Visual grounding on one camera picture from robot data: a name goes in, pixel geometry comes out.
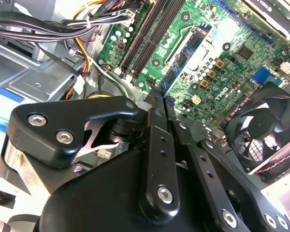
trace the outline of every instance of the cooling fan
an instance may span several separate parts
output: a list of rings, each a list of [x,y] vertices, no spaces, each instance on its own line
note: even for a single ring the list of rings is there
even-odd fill
[[[277,162],[281,169],[281,160],[290,155],[290,95],[266,84],[231,118],[225,132],[247,173],[261,173]]]

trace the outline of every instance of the motherboard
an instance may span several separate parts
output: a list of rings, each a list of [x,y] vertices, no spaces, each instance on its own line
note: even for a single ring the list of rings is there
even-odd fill
[[[265,83],[290,81],[290,0],[144,1],[112,28],[98,61],[216,128]]]

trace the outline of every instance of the black plastic bracket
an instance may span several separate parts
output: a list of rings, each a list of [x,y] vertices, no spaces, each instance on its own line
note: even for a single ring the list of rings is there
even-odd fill
[[[237,216],[219,180],[208,154],[196,146],[189,128],[180,121],[172,122],[176,161],[187,163],[193,173],[197,198],[202,203],[204,220],[215,231],[241,231],[249,229]]]
[[[215,144],[210,143],[209,146],[208,143],[207,140],[201,140],[198,146],[209,155],[224,188],[231,190],[239,199],[240,213],[247,227],[251,231],[259,232],[290,232],[288,219],[268,202],[260,190]]]
[[[139,204],[148,218],[157,224],[164,224],[177,215],[180,207],[174,143],[168,132],[161,93],[151,91],[145,102],[153,108],[148,111],[144,132],[144,166]]]
[[[12,111],[7,135],[25,154],[48,166],[65,168],[73,163],[82,148],[87,122],[95,122],[96,135],[104,123],[118,118],[134,118],[138,113],[135,103],[125,97],[21,105]],[[47,123],[40,127],[31,125],[28,117],[35,114],[42,115]],[[56,139],[56,134],[63,130],[73,135],[72,143],[64,144]]]

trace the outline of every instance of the orange wire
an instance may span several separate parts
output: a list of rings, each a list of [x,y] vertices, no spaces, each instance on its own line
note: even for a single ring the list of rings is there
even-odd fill
[[[74,15],[73,17],[73,20],[75,20],[78,15],[84,10],[87,8],[87,6],[91,6],[91,5],[94,5],[94,4],[100,4],[100,3],[103,3],[105,2],[105,0],[94,0],[94,1],[91,1],[89,2],[87,5],[84,5],[81,7],[81,9]],[[86,57],[87,56],[87,52],[86,50],[84,49],[84,46],[83,46],[83,43],[80,39],[80,37],[77,37],[75,38],[75,40],[77,41],[77,43],[80,45],[81,47],[81,50],[82,50],[82,53],[85,55],[85,65],[84,65],[84,68],[83,68],[83,72],[84,73],[87,73],[90,71],[90,64],[89,64],[89,61],[88,61],[88,58]],[[66,100],[71,96],[72,94],[72,91],[73,91],[73,87],[69,90],[69,92],[66,94]]]

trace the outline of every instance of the black ram slot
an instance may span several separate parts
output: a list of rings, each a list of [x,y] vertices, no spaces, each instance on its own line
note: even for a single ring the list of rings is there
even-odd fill
[[[159,0],[156,5],[152,5],[140,28],[139,33],[136,35],[133,43],[129,46],[129,49],[126,51],[124,57],[119,64],[119,67],[122,69],[123,72],[126,71],[127,68],[130,66],[133,58],[143,44],[144,38],[151,30],[153,24],[157,20],[158,16],[160,15],[167,2],[168,0]]]
[[[178,12],[185,2],[186,0],[176,0],[172,1],[168,5],[168,9],[160,20],[160,23],[157,25],[156,30],[150,37],[150,40],[147,42],[137,62],[133,66],[132,70],[134,77],[137,78],[141,71],[144,69],[145,65],[148,63],[149,59],[155,52],[157,45],[162,40],[174,19],[177,17]]]

